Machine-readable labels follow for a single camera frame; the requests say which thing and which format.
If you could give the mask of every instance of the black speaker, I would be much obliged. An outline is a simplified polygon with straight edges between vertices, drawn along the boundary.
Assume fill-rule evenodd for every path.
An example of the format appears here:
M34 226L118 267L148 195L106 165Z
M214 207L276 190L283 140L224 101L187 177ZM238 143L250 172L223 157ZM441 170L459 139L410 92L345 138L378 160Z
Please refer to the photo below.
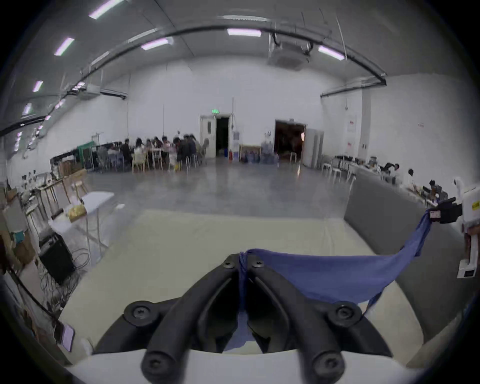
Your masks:
M63 241L63 237L58 234L52 235L43 244L38 257L59 285L62 285L65 279L75 271L72 254Z

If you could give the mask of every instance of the table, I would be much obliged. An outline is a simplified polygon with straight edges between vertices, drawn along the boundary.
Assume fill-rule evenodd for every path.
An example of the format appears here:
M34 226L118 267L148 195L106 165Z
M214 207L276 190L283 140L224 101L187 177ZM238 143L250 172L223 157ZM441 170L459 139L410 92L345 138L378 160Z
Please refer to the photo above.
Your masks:
M50 207L50 213L53 214L53 213L55 213L55 211L53 210L52 203L50 202L50 198L48 197L48 191L50 191L50 193L52 194L52 199L57 204L57 209L60 209L59 202L58 202L58 199L55 195L55 190L54 190L54 187L56 185L60 184L60 183L62 183L63 190L65 191L65 195L67 196L68 202L71 203L70 197L68 196L68 193L67 193L67 188L65 187L65 183L64 183L65 179L66 179L66 177L61 177L60 179L57 179L57 180L53 181L52 183L46 185L45 187L38 188L38 190L40 191L40 201L42 203L43 210L45 212L46 212L46 210L45 210L45 204L43 203L42 192L45 192L45 195L47 196L48 206Z
M103 257L102 246L105 247L105 249L108 249L108 246L102 243L100 240L100 220L98 218L98 209L107 201L111 200L114 195L115 194L113 192L90 192L90 193L87 193L84 197L82 197L85 209L87 211L87 214L85 216L86 231L78 227L78 223L82 221L81 218L74 221L73 223L68 218L68 211L70 208L73 207L73 205L67 206L65 208L65 211L61 215L57 216L55 220L49 220L48 224L59 235L64 235L65 233L69 232L72 228L77 229L79 232L83 233L87 238L89 255L91 256L90 240L92 240L93 242L98 244L98 248L100 249L100 257ZM97 239L91 236L90 233L88 232L88 216L93 213L96 213Z

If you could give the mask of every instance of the cable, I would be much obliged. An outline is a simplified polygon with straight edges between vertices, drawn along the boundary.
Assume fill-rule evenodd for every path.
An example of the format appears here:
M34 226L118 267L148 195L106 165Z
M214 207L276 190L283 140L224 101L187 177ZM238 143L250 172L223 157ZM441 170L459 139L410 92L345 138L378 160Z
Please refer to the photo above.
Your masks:
M30 296L30 298L33 300L33 302L36 305L38 305L43 312L45 312L49 317L51 317L52 320L55 322L55 324L60 323L60 321L58 321L58 319L55 317L54 314L52 314L48 309L46 309L42 304L40 304L37 299L35 299L35 297L30 293L30 291L27 289L27 287L23 284L23 282L17 276L15 271L12 269L12 267L8 266L8 271L14 277L15 283L20 285L24 289L24 291L27 293L28 296Z

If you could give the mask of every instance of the yellow package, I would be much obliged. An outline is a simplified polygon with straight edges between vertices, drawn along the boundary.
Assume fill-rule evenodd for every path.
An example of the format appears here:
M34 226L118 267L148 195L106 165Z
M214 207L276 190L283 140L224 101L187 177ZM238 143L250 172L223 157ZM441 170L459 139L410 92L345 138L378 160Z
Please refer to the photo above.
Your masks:
M70 219L70 222L73 223L79 218L85 216L86 214L87 214L87 210L85 209L85 206L83 204L74 205L68 211L68 218Z

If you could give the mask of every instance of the ceiling light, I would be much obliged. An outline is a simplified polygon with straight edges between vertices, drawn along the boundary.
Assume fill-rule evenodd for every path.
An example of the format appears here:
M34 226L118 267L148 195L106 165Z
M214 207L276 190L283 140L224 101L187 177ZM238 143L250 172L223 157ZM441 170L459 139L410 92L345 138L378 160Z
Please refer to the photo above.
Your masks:
M38 80L36 83L35 83L35 86L33 88L33 92L38 92L38 90L40 89L40 87L42 86L43 84L43 81L41 80Z
M137 36L134 36L134 37L129 38L129 39L127 40L127 43L131 43L132 41L138 40L139 38L144 37L144 36L147 36L147 35L149 35L149 34L151 34L151 33L153 33L153 32L156 32L156 31L158 31L157 28L150 29L149 31L142 32L142 33L138 34Z
M61 56L74 40L75 39L72 39L71 37L67 37L55 51L54 55Z
M229 19L229 20L246 20L246 21L268 21L265 17L258 16L238 16L238 15L225 15L220 16L220 19Z
M93 11L90 16L92 19L98 19L101 15L103 15L109 9L115 7L117 4L121 3L123 0L110 0L107 1L105 4L100 5L95 11Z
M22 116L28 115L31 110L32 110L32 103L27 103L22 112Z
M318 51L324 53L325 55L332 56L337 60L343 60L345 58L345 56L342 55L340 52L337 52L333 49L327 48L323 45L320 45L318 47Z
M260 37L262 31L258 29L240 29L240 28L228 28L227 32L230 36L254 36Z
M166 38L162 38L162 39L150 41L149 43L143 44L142 48L147 51L149 49L159 47L159 46L165 45L165 44L169 44L169 41Z
M105 52L103 55L98 56L95 60L93 60L90 65L95 65L97 64L100 60L104 59L110 54L110 51Z

